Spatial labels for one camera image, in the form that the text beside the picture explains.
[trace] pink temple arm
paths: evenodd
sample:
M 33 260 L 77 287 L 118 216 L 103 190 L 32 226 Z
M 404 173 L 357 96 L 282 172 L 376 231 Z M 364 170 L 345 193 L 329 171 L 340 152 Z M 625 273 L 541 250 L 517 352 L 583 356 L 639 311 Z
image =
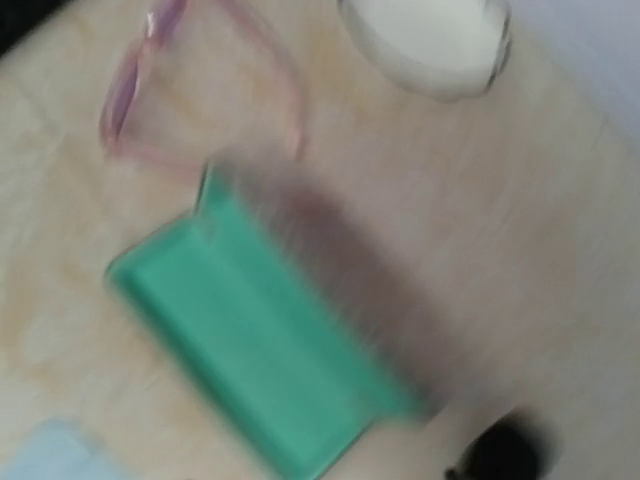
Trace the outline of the pink temple arm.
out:
M 287 147 L 295 160 L 301 160 L 307 144 L 307 101 L 295 63 L 267 24 L 240 0 L 211 1 L 224 9 L 240 32 L 270 57 L 278 81 L 291 102 L 293 122 Z M 164 0 L 148 13 L 143 38 L 125 55 L 107 94 L 100 119 L 100 137 L 113 158 L 162 167 L 191 180 L 200 174 L 199 163 L 181 159 L 177 154 L 135 140 L 123 132 L 129 112 L 148 76 L 154 54 L 170 40 L 188 3 L 189 0 Z

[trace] green wallet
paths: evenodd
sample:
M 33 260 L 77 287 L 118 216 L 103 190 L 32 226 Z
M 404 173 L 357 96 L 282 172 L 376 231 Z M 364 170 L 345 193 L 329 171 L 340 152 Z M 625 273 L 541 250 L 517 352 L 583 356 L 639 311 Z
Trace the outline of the green wallet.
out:
M 373 423 L 422 411 L 214 168 L 107 277 L 279 478 L 318 478 Z

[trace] light blue cloth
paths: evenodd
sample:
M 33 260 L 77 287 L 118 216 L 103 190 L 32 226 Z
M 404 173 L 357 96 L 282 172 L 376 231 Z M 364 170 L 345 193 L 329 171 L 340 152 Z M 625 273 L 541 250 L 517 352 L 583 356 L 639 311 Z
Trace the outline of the light blue cloth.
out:
M 72 423 L 50 420 L 36 429 L 0 480 L 131 480 Z

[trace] marble surface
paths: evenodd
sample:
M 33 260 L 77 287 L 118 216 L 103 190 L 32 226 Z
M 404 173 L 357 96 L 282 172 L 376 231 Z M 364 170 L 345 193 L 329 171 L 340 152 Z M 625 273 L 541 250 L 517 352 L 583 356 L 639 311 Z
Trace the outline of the marble surface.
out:
M 102 281 L 114 256 L 195 192 L 105 162 L 97 139 L 104 93 L 148 3 L 78 1 L 0 62 L 0 463 L 38 423 L 69 416 L 138 478 L 260 479 Z M 432 422 L 375 429 L 328 478 L 440 478 L 520 404 L 559 439 L 551 478 L 634 478 L 640 179 L 624 139 L 517 25 L 494 90 L 441 105 L 371 68 L 335 2 L 253 3 L 309 80 L 309 169 L 463 352 L 458 387 Z M 194 17 L 175 47 L 191 56 L 164 62 L 135 128 L 202 157 L 278 138 L 286 119 L 268 67 L 215 13 Z

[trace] white round object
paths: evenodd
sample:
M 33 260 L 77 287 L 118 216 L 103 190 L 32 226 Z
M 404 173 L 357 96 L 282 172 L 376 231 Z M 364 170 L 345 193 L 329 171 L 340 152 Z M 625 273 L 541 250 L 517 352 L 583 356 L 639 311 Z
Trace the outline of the white round object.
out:
M 442 101 L 486 92 L 506 62 L 509 10 L 495 0 L 339 0 L 362 51 L 402 85 Z

